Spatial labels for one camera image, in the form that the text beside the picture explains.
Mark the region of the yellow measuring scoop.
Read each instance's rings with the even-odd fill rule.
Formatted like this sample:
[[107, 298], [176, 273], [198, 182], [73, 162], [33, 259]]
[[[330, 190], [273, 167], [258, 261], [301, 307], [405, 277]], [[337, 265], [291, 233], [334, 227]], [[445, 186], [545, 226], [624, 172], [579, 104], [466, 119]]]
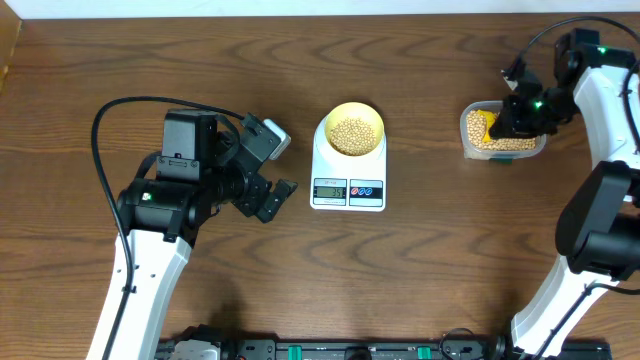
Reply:
[[482, 136], [482, 143], [489, 143], [492, 141], [492, 138], [489, 134], [491, 127], [495, 124], [498, 114], [486, 110], [477, 110], [476, 115], [478, 120], [480, 121]]

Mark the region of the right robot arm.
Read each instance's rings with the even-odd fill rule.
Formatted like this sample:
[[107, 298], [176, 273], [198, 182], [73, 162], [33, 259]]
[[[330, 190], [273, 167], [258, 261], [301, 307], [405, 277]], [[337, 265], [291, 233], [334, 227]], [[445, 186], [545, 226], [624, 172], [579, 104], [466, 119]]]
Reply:
[[503, 72], [513, 92], [489, 127], [493, 139], [551, 135], [582, 116], [592, 170], [556, 225], [555, 263], [533, 299], [498, 338], [495, 359], [553, 359], [591, 306], [639, 269], [639, 61], [576, 28], [554, 47], [556, 86], [545, 89], [522, 56]]

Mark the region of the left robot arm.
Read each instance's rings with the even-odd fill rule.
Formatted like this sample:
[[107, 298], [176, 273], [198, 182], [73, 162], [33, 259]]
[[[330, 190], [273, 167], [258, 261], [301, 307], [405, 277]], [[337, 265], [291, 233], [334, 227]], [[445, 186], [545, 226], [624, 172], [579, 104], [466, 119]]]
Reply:
[[214, 111], [167, 112], [161, 151], [143, 160], [115, 204], [122, 231], [88, 358], [154, 357], [200, 227], [226, 203], [268, 223], [296, 190], [259, 173], [290, 141], [275, 122], [252, 114], [234, 126]]

